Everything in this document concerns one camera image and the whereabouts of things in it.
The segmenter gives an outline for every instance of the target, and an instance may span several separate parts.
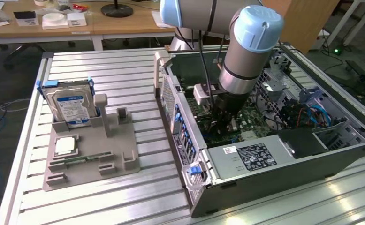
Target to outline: slotted aluminum surface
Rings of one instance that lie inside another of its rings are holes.
[[[0,212],[0,224],[365,224],[365,158],[327,180],[212,216],[190,217],[153,94],[154,54],[161,50],[58,53],[47,60],[46,80],[91,76],[97,93],[107,93],[109,113],[125,106],[133,112],[142,171],[45,192],[53,114],[37,96],[19,183],[15,193],[6,193],[15,199],[9,211]]]

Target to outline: blue latch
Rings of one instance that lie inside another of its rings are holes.
[[[193,166],[192,168],[189,168],[188,170],[189,174],[193,176],[193,175],[198,175],[202,173],[202,168],[201,166]]]
[[[180,118],[181,118],[181,113],[177,113],[177,115],[176,115],[176,121],[178,121]]]
[[[58,86],[59,86],[59,81],[58,80],[55,80],[55,81],[46,81],[45,82],[45,87],[46,88],[55,88]]]

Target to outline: motherboard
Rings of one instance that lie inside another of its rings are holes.
[[[242,108],[238,118],[234,120],[234,125],[229,127],[230,131],[228,134],[217,134],[209,131],[212,122],[216,121],[210,109],[206,106],[198,105],[194,97],[188,98],[188,103],[210,148],[267,137],[273,132],[263,113],[252,106],[251,100]]]

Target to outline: metal bracket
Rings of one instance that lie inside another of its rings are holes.
[[[160,88],[158,86],[158,79],[160,79],[160,68],[166,67],[169,65],[172,56],[168,51],[161,51],[156,53],[156,89]]]

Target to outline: white container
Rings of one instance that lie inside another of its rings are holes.
[[[35,12],[14,12],[19,26],[38,26],[39,20]]]
[[[87,26],[87,19],[85,18],[85,13],[69,13],[67,20],[70,27]]]
[[[69,28],[67,18],[62,13],[49,13],[43,16],[42,27],[45,30]]]
[[[321,46],[324,45],[325,40],[328,39],[329,36],[331,36],[331,33],[327,32],[325,30],[321,30],[320,33],[319,33],[317,40],[316,40],[311,50],[321,49]]]
[[[35,0],[37,6],[46,6],[46,4],[50,2],[50,0]]]

